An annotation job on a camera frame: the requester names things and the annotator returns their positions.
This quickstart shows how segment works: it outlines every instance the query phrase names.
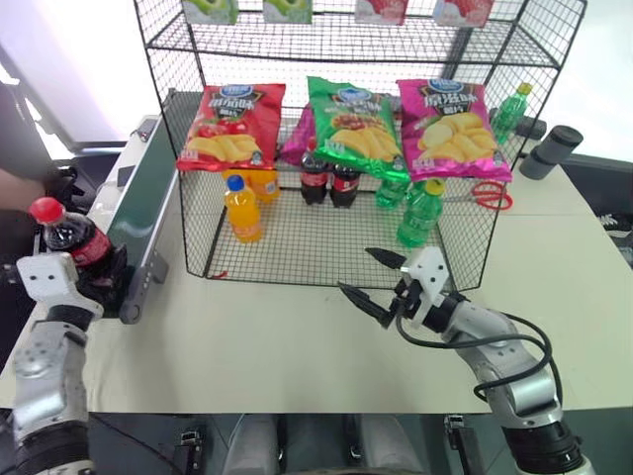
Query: table surface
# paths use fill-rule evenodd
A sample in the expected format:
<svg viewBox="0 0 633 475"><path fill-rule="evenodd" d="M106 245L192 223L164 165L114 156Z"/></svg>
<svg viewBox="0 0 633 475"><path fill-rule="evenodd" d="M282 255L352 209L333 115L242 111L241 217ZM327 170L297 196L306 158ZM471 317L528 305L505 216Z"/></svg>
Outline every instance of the table surface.
<svg viewBox="0 0 633 475"><path fill-rule="evenodd" d="M117 167L143 150L131 138ZM549 335L566 409L633 405L633 272L560 167L542 181L516 172L509 192L514 207L500 214L483 284L468 297ZM171 268L163 285L150 287L142 320L131 327L103 320L89 330L91 411L489 410L473 396L476 380L455 352L405 343L337 289L187 274L177 195L167 213L158 249ZM105 226L107 216L97 221ZM391 300L385 291L372 296ZM18 344L43 316L36 306ZM0 375L0 407L13 404L12 357Z"/></svg>

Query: red scissors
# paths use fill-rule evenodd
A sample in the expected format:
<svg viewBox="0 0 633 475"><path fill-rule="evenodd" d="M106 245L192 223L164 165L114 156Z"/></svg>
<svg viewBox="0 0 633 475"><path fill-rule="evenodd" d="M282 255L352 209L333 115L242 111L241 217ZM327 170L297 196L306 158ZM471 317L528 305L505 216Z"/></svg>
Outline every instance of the red scissors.
<svg viewBox="0 0 633 475"><path fill-rule="evenodd" d="M446 202L474 201L489 210L509 210L514 201L505 191L505 185L496 181L482 181L471 188L470 195L446 198Z"/></svg>

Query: wire mesh rack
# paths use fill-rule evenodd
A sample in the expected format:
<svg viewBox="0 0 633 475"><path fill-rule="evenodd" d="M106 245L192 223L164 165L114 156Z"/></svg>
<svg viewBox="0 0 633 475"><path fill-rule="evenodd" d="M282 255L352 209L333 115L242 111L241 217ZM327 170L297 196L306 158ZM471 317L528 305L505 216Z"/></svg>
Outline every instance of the wire mesh rack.
<svg viewBox="0 0 633 475"><path fill-rule="evenodd" d="M518 84L529 82L526 116L538 119L586 9L584 0L497 0L483 28L437 26L435 0L410 0L403 26L356 24L354 0L315 0L311 25L269 24L261 0L239 0L231 26L190 25L181 0L135 0L138 24L168 133L176 154L184 144L207 84L284 82L279 142L308 103L306 76L352 82L398 94L396 79L444 77L486 85L486 103L498 107ZM525 144L502 148L514 163ZM374 205L379 182L363 176L352 208L307 206L299 175L280 172L280 199L262 205L264 238L240 244L226 222L225 185L204 171L180 175L183 232L190 273L240 281L392 288L397 272L363 252L378 246L407 253L395 239L403 210ZM449 179L447 197L468 194L472 179ZM452 286L481 284L497 212L473 203L446 202L430 238L442 247Z"/></svg>

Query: orange bottle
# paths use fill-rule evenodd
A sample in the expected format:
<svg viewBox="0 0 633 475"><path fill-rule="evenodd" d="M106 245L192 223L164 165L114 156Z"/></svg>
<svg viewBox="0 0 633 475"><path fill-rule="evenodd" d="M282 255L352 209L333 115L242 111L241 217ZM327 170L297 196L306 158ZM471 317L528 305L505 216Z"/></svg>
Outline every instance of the orange bottle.
<svg viewBox="0 0 633 475"><path fill-rule="evenodd" d="M281 193L279 178L275 170L249 170L248 184L264 203L272 203Z"/></svg>
<svg viewBox="0 0 633 475"><path fill-rule="evenodd" d="M254 242L261 239L259 208L253 190L248 188L239 175L231 175L226 181L228 191L225 204L228 209L228 221L235 237L240 242Z"/></svg>

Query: yellow bottle cap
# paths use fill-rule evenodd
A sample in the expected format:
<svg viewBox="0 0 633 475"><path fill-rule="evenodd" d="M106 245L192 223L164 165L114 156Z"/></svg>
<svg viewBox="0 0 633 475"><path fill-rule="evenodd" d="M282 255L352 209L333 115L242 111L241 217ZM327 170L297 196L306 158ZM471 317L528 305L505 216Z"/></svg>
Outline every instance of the yellow bottle cap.
<svg viewBox="0 0 633 475"><path fill-rule="evenodd" d="M444 180L438 180L434 178L426 181L426 185L424 185L424 190L429 195L439 196L444 194L446 186L444 185Z"/></svg>
<svg viewBox="0 0 633 475"><path fill-rule="evenodd" d="M516 92L519 94L527 95L532 90L532 85L527 82L522 82L520 86L516 88Z"/></svg>

